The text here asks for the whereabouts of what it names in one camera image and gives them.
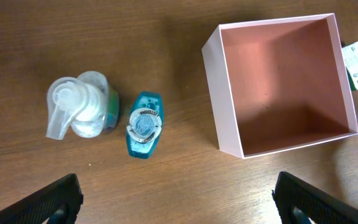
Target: white pump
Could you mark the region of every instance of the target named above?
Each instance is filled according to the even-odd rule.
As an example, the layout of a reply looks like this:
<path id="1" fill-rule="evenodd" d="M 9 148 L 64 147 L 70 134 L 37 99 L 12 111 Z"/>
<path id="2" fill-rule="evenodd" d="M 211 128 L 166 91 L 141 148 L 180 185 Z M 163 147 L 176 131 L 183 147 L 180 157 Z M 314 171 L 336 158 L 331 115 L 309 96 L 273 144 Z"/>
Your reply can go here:
<path id="1" fill-rule="evenodd" d="M 47 103 L 47 137 L 57 140 L 63 139 L 74 120 L 90 125 L 89 121 L 104 118 L 106 114 L 105 95 L 99 88 L 78 78 L 63 77 L 56 80 L 48 90 Z"/>

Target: black object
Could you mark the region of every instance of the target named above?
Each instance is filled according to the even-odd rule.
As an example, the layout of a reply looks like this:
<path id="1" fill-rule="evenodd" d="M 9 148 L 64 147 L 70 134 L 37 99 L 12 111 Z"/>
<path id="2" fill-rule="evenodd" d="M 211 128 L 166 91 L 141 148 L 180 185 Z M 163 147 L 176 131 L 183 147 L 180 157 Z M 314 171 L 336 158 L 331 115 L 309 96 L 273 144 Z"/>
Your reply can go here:
<path id="1" fill-rule="evenodd" d="M 42 188 L 0 211 L 0 224 L 72 224 L 77 218 L 84 195 L 75 174 Z"/>
<path id="2" fill-rule="evenodd" d="M 280 172 L 273 199 L 282 223 L 356 223 L 358 210 L 287 173 Z"/>

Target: box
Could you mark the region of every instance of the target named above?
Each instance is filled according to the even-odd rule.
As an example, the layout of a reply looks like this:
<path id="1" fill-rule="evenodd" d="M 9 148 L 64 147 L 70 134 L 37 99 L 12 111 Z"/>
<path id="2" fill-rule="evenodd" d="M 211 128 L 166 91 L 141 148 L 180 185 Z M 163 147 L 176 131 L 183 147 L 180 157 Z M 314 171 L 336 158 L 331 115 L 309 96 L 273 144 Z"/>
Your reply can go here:
<path id="1" fill-rule="evenodd" d="M 218 25 L 203 58 L 221 151 L 248 158 L 358 134 L 334 14 Z"/>

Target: wood grain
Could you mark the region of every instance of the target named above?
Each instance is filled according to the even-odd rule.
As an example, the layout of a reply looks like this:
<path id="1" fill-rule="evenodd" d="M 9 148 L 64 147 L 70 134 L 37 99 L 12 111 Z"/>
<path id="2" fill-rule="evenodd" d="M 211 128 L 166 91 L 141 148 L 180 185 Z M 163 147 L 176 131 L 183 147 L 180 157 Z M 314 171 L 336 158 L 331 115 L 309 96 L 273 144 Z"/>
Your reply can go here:
<path id="1" fill-rule="evenodd" d="M 280 223 L 270 193 L 281 170 L 358 208 L 358 136 L 244 161 L 220 152 L 201 55 L 218 24 L 325 12 L 344 43 L 358 40 L 358 1 L 1 0 L 0 210 L 76 173 L 78 223 Z M 49 85 L 87 70 L 120 93 L 119 126 L 47 139 Z M 124 140 L 142 90 L 161 93 L 166 114 L 149 160 Z"/>

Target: box side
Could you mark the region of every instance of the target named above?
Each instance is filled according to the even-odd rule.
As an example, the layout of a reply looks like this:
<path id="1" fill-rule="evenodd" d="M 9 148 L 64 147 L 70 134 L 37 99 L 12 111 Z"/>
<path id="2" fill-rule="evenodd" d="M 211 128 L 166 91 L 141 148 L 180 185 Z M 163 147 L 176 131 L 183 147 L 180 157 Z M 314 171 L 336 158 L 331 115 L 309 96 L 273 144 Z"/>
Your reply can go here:
<path id="1" fill-rule="evenodd" d="M 329 34 L 331 36 L 331 43 L 334 50 L 334 56 L 335 56 L 337 71 L 339 74 L 339 82 L 341 84 L 343 100 L 345 103 L 347 123 L 349 125 L 349 130 L 351 132 L 358 133 L 356 111 L 354 109 L 351 87 L 349 85 L 349 79 L 347 77 L 345 63 L 342 56 L 341 40 L 336 25 L 335 15 L 330 14 L 326 19 L 328 23 Z"/>
<path id="2" fill-rule="evenodd" d="M 266 19 L 266 20 L 259 20 L 259 21 L 234 22 L 234 23 L 230 23 L 230 24 L 221 24 L 219 26 L 221 27 L 221 29 L 233 29 L 233 28 L 240 28 L 240 27 L 281 24 L 281 23 L 286 23 L 286 22 L 316 21 L 316 20 L 327 18 L 328 16 L 331 16 L 331 15 L 332 15 L 332 13 L 312 15 L 312 16 L 289 17 L 289 18 L 281 18 L 281 19 Z"/>
<path id="3" fill-rule="evenodd" d="M 219 148 L 243 159 L 219 26 L 204 45 L 202 52 Z"/>
<path id="4" fill-rule="evenodd" d="M 300 149 L 300 148 L 308 147 L 308 146 L 314 146 L 316 144 L 322 144 L 322 143 L 325 143 L 325 142 L 335 141 L 335 140 L 342 139 L 342 138 L 348 138 L 348 137 L 354 136 L 354 135 L 358 135 L 358 133 L 351 132 L 351 133 L 341 134 L 341 135 L 338 135 L 338 136 L 333 136 L 333 137 L 326 138 L 326 139 L 321 139 L 321 140 L 318 140 L 318 141 L 308 142 L 308 143 L 305 143 L 305 144 L 299 144 L 299 145 L 296 145 L 296 146 L 290 146 L 290 147 L 285 147 L 285 148 L 281 148 L 281 149 L 276 149 L 276 150 L 272 150 L 272 151 L 269 151 L 269 152 L 261 152 L 261 153 L 250 154 L 248 156 L 245 156 L 245 159 L 258 157 L 258 156 L 265 156 L 265 155 L 274 154 L 274 153 L 278 153 L 278 152 L 289 151 L 289 150 L 293 150 L 293 149 Z"/>

